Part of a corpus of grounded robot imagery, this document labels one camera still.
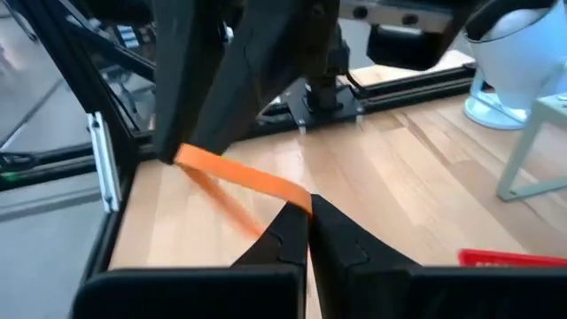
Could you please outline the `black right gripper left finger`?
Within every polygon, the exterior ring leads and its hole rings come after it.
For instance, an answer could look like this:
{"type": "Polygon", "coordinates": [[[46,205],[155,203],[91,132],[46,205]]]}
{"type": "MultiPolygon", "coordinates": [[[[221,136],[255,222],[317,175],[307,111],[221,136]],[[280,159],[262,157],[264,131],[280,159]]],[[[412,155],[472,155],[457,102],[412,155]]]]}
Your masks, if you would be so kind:
{"type": "Polygon", "coordinates": [[[251,302],[238,319],[305,319],[307,213],[286,203],[260,237],[233,264],[260,272],[244,294],[251,302]]]}

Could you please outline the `orange rubber band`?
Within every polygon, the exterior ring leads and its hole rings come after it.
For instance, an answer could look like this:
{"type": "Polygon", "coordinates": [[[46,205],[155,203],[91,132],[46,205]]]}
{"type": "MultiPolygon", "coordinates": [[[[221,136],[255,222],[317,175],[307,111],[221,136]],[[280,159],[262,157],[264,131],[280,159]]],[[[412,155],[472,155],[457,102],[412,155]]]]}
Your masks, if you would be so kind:
{"type": "Polygon", "coordinates": [[[271,175],[192,144],[181,144],[174,163],[248,236],[264,231],[251,214],[216,181],[221,179],[292,203],[307,216],[314,215],[311,193],[299,184],[271,175]]]}

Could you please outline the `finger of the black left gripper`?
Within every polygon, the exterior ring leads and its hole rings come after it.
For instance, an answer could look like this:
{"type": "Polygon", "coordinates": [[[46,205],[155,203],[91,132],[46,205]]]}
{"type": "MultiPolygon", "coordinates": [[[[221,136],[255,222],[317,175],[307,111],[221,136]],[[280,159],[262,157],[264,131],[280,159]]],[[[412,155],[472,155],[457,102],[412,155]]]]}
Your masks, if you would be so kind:
{"type": "Polygon", "coordinates": [[[328,64],[339,0],[248,0],[190,144],[222,154],[300,77],[328,64]]]}
{"type": "Polygon", "coordinates": [[[186,142],[224,55],[219,0],[152,0],[157,158],[174,161],[186,142]]]}

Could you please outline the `red plastic basket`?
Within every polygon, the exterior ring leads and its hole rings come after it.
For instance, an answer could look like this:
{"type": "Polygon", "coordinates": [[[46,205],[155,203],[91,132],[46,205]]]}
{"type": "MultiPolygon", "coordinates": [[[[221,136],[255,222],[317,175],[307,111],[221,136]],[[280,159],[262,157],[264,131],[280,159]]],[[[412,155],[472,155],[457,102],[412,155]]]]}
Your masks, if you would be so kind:
{"type": "Polygon", "coordinates": [[[462,249],[458,253],[458,261],[468,267],[567,267],[567,259],[564,258],[476,249],[462,249]]]}

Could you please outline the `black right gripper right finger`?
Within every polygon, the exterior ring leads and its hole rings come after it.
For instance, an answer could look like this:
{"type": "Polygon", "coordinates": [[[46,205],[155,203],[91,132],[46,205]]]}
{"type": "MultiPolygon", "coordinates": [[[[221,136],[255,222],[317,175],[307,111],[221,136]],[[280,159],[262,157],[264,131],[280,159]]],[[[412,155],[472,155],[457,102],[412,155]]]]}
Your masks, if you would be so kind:
{"type": "Polygon", "coordinates": [[[406,319],[406,269],[416,262],[312,197],[309,248],[323,319],[406,319]]]}

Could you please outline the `silver aluminium rail bracket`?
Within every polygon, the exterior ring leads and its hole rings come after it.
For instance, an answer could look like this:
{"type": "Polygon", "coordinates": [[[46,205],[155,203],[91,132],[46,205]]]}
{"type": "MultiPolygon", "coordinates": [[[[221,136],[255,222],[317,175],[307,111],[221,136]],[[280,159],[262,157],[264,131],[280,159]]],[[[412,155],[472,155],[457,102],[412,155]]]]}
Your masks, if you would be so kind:
{"type": "Polygon", "coordinates": [[[88,128],[104,210],[120,210],[120,180],[109,128],[101,112],[88,114],[88,128]]]}

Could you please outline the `pale green mesh shelf riser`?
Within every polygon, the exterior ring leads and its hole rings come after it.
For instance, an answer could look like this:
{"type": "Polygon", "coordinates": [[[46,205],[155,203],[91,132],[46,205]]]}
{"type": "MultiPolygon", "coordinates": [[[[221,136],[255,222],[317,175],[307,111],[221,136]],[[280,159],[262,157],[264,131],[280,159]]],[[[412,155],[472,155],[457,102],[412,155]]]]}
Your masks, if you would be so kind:
{"type": "Polygon", "coordinates": [[[512,184],[545,122],[551,122],[558,126],[567,126],[567,93],[541,97],[534,101],[532,112],[524,127],[524,132],[519,137],[513,152],[510,154],[497,185],[496,194],[503,201],[508,202],[529,198],[567,188],[567,177],[560,177],[555,180],[534,183],[515,190],[512,189],[512,184]]]}

